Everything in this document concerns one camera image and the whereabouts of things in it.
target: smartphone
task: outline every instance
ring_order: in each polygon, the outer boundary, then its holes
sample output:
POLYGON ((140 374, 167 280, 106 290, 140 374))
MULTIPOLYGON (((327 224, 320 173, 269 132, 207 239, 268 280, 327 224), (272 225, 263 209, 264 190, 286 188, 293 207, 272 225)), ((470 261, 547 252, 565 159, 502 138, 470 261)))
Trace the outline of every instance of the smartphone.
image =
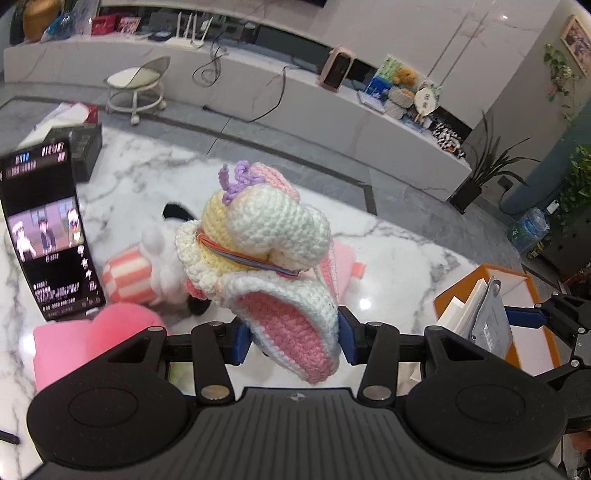
POLYGON ((105 304, 80 215, 68 140, 0 158, 0 200, 14 251, 45 320, 105 304))

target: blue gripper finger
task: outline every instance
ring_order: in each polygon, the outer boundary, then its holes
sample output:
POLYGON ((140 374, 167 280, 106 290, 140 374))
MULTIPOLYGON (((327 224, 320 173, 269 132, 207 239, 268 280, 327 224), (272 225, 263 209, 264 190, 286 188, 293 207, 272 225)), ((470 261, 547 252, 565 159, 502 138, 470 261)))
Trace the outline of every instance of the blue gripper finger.
POLYGON ((509 325, 516 327, 540 328, 548 323, 540 309, 505 307, 505 311, 509 325))

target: plant pot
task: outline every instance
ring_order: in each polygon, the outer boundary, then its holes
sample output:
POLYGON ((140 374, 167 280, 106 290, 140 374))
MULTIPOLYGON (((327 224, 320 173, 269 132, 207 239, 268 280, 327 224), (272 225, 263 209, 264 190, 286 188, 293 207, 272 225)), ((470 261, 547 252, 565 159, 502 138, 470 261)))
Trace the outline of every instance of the plant pot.
POLYGON ((462 215, 466 208, 482 193, 482 188, 474 180, 468 179, 449 199, 455 209, 462 215))

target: red box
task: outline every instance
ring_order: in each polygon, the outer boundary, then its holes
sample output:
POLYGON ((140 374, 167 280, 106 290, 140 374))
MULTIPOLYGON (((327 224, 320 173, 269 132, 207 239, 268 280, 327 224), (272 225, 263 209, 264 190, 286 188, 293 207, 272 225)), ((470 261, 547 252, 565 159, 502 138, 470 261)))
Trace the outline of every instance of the red box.
POLYGON ((107 35, 117 30, 118 15, 103 15, 92 19, 91 35, 107 35))

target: white crochet piece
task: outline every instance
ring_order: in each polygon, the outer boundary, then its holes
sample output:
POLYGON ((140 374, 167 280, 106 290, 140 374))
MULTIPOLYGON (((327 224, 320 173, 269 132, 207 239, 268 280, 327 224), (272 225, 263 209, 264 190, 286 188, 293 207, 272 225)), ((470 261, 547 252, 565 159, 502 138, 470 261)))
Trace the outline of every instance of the white crochet piece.
POLYGON ((270 252, 271 263, 289 270, 315 267, 330 245, 330 225, 322 213, 267 184, 236 196, 226 226, 241 251, 270 252))
POLYGON ((218 276, 201 259, 195 241, 201 221, 182 224, 177 230, 176 245, 181 262, 191 283, 219 306, 231 309, 252 330, 256 343, 282 367, 309 381, 307 374, 277 348, 257 318, 241 302, 241 297, 262 292, 294 306, 304 314, 317 332, 323 350, 332 358, 331 372, 339 363, 337 307, 332 296, 318 280, 287 279, 269 271, 239 271, 218 276))

